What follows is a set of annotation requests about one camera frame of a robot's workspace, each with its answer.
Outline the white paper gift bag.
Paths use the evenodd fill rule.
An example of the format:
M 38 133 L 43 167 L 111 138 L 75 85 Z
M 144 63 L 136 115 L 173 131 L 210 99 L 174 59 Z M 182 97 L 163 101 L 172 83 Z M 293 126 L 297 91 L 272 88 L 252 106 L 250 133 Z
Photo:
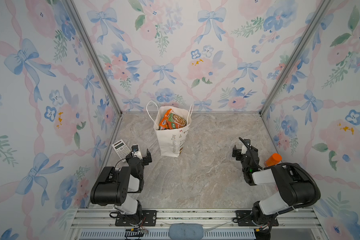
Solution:
M 171 106 L 158 107 L 158 105 L 153 101 L 149 101 L 147 103 L 147 106 L 150 105 L 154 105 L 158 111 L 155 118 L 150 118 L 154 122 L 154 130 L 158 139 L 161 155 L 177 158 L 181 154 L 187 134 L 190 130 L 194 106 L 191 105 L 190 108 L 186 110 Z M 159 124 L 164 117 L 164 114 L 169 109 L 172 109 L 172 113 L 184 118 L 187 121 L 187 125 L 180 129 L 159 130 Z

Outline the green back-side snack bag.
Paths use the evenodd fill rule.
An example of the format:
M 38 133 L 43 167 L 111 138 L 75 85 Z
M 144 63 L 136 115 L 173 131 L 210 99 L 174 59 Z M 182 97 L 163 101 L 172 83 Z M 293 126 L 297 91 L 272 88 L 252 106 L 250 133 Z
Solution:
M 167 123 L 168 123 L 168 127 L 169 129 L 180 129 L 180 128 L 183 128 L 187 125 L 187 121 L 174 114 L 174 113 L 170 113 L 167 117 Z

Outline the orange Fox's candy bag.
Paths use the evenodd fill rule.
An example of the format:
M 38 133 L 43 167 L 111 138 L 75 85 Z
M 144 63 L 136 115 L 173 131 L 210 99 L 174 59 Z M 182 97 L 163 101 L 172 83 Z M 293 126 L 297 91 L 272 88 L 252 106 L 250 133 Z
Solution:
M 170 129 L 169 127 L 169 123 L 168 123 L 168 118 L 169 115 L 172 113 L 172 109 L 169 109 L 166 111 L 166 113 L 164 114 L 164 117 L 162 118 L 160 124 L 159 124 L 159 130 L 168 130 Z

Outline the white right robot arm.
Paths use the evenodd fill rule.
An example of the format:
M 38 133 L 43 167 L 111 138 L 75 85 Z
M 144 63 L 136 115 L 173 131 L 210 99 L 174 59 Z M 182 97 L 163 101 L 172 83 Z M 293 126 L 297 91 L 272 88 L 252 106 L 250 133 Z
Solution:
M 310 207 L 321 198 L 320 189 L 312 176 L 300 165 L 280 163 L 260 166 L 258 149 L 251 140 L 239 138 L 242 149 L 233 147 L 232 156 L 241 162 L 245 182 L 250 186 L 275 184 L 277 192 L 253 204 L 250 215 L 237 217 L 234 222 L 251 222 L 256 226 L 273 226 L 277 216 Z

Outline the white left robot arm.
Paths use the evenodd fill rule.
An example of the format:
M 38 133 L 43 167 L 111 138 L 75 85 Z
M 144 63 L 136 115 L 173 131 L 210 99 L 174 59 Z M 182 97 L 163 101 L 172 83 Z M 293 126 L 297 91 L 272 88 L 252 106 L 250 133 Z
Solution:
M 110 217 L 116 220 L 116 226 L 141 226 L 144 222 L 140 201 L 133 199 L 130 193 L 141 193 L 144 188 L 144 169 L 152 162 L 152 155 L 147 150 L 141 155 L 139 146 L 134 145 L 126 155 L 126 167 L 104 167 L 90 193 L 94 205 L 113 206 L 115 211 Z

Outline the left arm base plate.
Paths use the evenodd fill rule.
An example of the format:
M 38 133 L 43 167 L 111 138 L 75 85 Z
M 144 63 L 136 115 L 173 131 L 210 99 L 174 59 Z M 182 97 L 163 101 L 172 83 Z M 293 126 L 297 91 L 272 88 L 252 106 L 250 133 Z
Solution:
M 120 212 L 117 213 L 115 218 L 116 227 L 154 227 L 157 222 L 156 210 L 142 210 L 137 211 L 134 215 L 123 215 Z

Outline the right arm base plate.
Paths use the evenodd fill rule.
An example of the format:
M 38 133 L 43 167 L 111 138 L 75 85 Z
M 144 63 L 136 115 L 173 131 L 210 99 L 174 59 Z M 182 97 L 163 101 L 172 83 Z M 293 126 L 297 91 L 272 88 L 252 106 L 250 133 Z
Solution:
M 263 216 L 253 213 L 251 210 L 236 210 L 236 217 L 233 222 L 239 227 L 267 227 L 271 222 L 272 216 Z

